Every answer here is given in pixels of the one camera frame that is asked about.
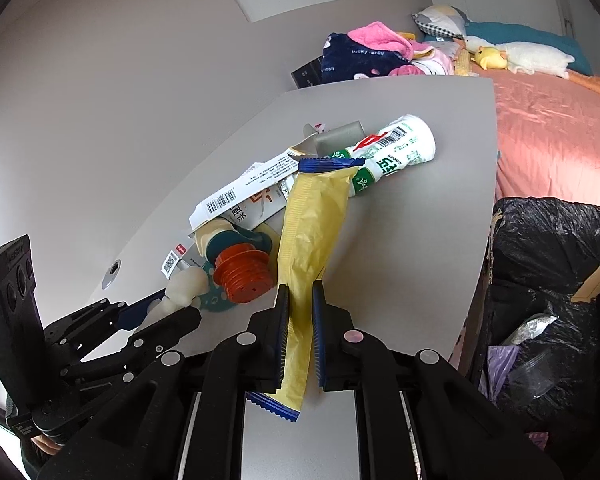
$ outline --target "pink towel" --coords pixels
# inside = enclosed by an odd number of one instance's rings
[[[392,31],[382,22],[373,22],[366,27],[360,27],[347,34],[353,41],[375,50],[391,50],[411,61],[414,50],[426,52],[431,50],[430,45],[417,41],[405,40],[402,36]]]

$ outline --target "orange toy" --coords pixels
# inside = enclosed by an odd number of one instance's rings
[[[269,255],[251,244],[227,247],[216,258],[214,282],[226,290],[229,301],[249,303],[273,287]]]
[[[600,94],[600,77],[582,75],[570,69],[567,69],[567,72],[569,73],[569,81],[573,81],[576,84],[584,86],[584,88],[593,90],[596,94]]]

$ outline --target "pink bedsheet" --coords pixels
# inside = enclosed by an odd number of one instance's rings
[[[496,94],[496,198],[600,205],[600,95],[556,76],[472,69],[493,79]]]

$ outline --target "black garbage bag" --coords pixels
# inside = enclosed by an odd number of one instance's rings
[[[555,386],[519,405],[508,381],[496,405],[525,432],[547,431],[545,451],[574,478],[600,444],[600,295],[571,303],[600,265],[600,207],[553,198],[506,198],[493,235],[492,281],[472,380],[497,345],[533,314],[558,319],[520,345],[512,370],[549,351]]]

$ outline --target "tabletop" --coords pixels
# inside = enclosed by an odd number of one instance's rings
[[[357,328],[390,349],[433,348],[449,357],[478,280],[493,208],[496,110],[487,78],[373,78],[282,94],[197,165],[152,213],[121,252],[127,272],[107,296],[131,301],[161,288],[159,266],[195,205],[253,162],[299,142],[305,123],[336,127],[359,120],[366,132],[374,132],[405,114],[429,125],[435,159],[383,178],[349,200],[324,287],[330,303],[348,309]],[[281,222],[279,214],[271,224],[280,228]],[[155,269],[149,272],[150,261]],[[130,271],[134,262],[142,265]],[[270,291],[223,313],[202,312],[200,327],[176,348],[185,354],[211,350],[244,330],[250,315],[273,300]],[[356,478],[357,456],[351,392],[319,393],[311,380],[295,423],[247,403],[245,479]]]

